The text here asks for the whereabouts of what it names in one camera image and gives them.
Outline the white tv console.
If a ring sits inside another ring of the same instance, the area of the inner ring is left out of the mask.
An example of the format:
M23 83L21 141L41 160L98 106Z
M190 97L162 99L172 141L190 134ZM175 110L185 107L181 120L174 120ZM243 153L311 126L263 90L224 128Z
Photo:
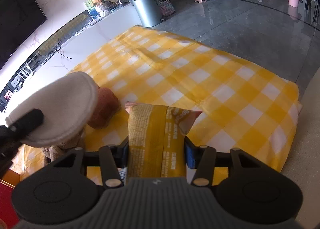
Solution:
M135 7L128 4L94 25L83 29L67 42L54 45L54 54L46 63L33 70L34 74L31 78L23 80L18 76L19 69L17 69L9 79L13 92L7 105L1 111L1 118L5 118L19 103L42 87L68 74L87 56L99 51L105 43L139 24L141 22Z

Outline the brown plush toy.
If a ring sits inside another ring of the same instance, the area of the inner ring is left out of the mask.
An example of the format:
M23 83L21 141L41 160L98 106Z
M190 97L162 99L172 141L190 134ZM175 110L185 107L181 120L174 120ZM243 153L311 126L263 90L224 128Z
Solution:
M84 148L85 128L82 128L73 138L50 147L41 148L44 154L44 165L47 165L63 156L73 148Z

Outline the grey metal trash bin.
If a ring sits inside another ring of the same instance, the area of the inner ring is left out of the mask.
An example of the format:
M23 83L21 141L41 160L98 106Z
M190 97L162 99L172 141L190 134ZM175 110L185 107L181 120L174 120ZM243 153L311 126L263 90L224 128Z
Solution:
M130 0L135 7L143 27L161 23L162 14L156 0Z

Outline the yellow snack packet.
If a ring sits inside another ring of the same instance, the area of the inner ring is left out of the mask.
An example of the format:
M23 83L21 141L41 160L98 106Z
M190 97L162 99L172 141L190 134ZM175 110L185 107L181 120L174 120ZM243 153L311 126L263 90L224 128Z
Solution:
M131 178L186 177L184 139L200 110L127 102L129 159L126 182Z

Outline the white wifi router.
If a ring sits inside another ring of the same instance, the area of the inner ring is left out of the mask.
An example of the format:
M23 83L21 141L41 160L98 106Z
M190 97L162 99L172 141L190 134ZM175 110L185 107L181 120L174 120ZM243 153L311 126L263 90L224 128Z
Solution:
M33 76L34 72L30 68L27 62L24 62L19 70L17 71L18 76L20 76L23 80L29 79Z

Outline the black wall television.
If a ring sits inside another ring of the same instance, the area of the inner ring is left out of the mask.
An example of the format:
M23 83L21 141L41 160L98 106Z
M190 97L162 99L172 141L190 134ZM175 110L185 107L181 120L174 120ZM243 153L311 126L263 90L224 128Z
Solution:
M1 0L1 67L46 20L36 0Z

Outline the teddy bear in pot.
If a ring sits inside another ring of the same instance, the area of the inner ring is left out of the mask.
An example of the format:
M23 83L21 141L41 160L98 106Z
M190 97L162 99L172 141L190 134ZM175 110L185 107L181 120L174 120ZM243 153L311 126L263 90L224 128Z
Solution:
M110 8L108 7L108 4L105 0L91 0L91 1L95 7L95 10L97 11L97 13L99 13L101 18L104 18L111 13Z

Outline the yellow checkered tablecloth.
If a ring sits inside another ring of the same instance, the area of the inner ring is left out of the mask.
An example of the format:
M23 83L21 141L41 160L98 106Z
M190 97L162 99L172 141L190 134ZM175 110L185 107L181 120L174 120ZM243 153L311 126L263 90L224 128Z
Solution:
M230 53L134 26L78 64L120 100L200 110L189 139L238 147L281 171L297 129L295 83Z

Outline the red box lid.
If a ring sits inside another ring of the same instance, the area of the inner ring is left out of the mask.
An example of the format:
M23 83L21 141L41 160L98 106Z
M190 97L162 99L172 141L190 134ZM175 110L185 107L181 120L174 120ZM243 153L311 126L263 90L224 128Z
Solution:
M11 203L11 194L13 188L2 184L0 188L0 218L1 225L6 228L13 228L18 222L19 218Z

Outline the woven basket bag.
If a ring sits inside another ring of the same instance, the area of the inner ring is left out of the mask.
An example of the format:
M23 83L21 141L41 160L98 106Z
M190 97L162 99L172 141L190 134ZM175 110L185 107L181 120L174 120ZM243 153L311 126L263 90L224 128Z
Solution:
M165 17L175 13L175 8L169 0L156 0L160 8L161 14Z

